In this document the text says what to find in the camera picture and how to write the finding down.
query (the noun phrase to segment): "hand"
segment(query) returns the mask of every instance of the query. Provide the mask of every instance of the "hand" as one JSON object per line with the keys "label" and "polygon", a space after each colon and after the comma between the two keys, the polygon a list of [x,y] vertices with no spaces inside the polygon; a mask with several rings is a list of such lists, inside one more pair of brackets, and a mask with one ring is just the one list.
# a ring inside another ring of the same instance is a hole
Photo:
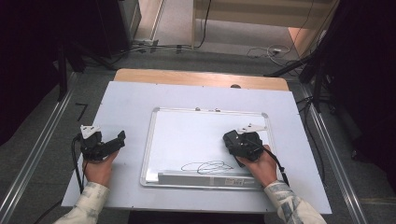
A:
{"label": "hand", "polygon": [[104,161],[90,162],[84,161],[82,168],[88,181],[103,185],[108,188],[111,177],[111,165],[119,154],[119,150],[111,153]]}
{"label": "hand", "polygon": [[[269,146],[265,145],[264,147],[271,151]],[[246,165],[264,188],[277,180],[276,162],[267,152],[264,151],[256,161],[250,161],[241,157],[237,157],[237,159]]]}

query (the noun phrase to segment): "small whiteboard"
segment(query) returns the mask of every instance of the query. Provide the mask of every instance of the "small whiteboard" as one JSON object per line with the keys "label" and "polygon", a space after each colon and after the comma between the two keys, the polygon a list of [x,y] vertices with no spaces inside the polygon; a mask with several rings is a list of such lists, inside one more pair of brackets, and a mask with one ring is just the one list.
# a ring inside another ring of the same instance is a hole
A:
{"label": "small whiteboard", "polygon": [[225,133],[249,124],[264,128],[257,133],[276,155],[265,113],[155,108],[140,183],[145,187],[260,189],[222,139]]}

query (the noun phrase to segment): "sleeve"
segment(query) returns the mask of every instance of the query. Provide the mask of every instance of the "sleeve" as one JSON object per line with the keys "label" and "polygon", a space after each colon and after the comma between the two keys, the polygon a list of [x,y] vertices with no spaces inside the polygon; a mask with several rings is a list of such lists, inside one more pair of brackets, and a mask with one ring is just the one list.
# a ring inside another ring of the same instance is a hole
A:
{"label": "sleeve", "polygon": [[110,190],[105,186],[88,182],[74,208],[54,224],[94,224],[106,202]]}
{"label": "sleeve", "polygon": [[283,181],[275,181],[264,189],[285,223],[326,223],[311,204],[298,197]]}

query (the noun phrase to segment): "table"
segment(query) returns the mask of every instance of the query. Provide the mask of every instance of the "table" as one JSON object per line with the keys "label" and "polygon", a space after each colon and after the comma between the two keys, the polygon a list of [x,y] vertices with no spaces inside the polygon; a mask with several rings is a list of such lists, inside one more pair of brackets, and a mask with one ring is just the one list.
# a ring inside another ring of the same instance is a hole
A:
{"label": "table", "polygon": [[[246,89],[229,88],[232,84]],[[293,190],[320,213],[331,212],[297,107],[284,79],[141,69],[118,71],[115,81],[107,87],[94,121],[95,125],[102,127],[104,141],[114,138],[120,130],[124,130],[127,136],[126,146],[114,161],[114,175],[110,183],[112,193],[106,207],[250,214],[275,211],[260,191],[159,189],[140,185],[150,116],[152,109],[159,105],[176,108],[218,107],[234,111],[266,108],[265,112],[274,121],[275,145],[282,148],[276,151],[277,156],[282,165],[285,164],[283,166]],[[304,161],[305,167],[301,167],[301,161]],[[63,206],[73,206],[77,198],[78,184],[73,176]]]}
{"label": "table", "polygon": [[[195,20],[205,19],[208,0],[193,0],[191,45],[195,41]],[[327,29],[339,0],[213,0],[209,20],[234,21],[289,27],[300,57]]]}

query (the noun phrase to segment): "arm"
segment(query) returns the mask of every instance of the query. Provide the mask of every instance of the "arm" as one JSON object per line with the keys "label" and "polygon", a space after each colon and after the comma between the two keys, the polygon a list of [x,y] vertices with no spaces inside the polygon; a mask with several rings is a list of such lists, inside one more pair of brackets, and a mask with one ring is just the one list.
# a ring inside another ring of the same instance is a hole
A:
{"label": "arm", "polygon": [[87,176],[88,184],[78,198],[74,208],[58,219],[55,224],[94,224],[106,202],[110,189],[111,165],[116,159],[118,151],[109,155],[100,163],[83,162],[86,167],[83,171]]}
{"label": "arm", "polygon": [[326,223],[323,217],[290,187],[276,178],[276,162],[262,153],[256,161],[238,158],[265,188],[264,191],[285,223]]}

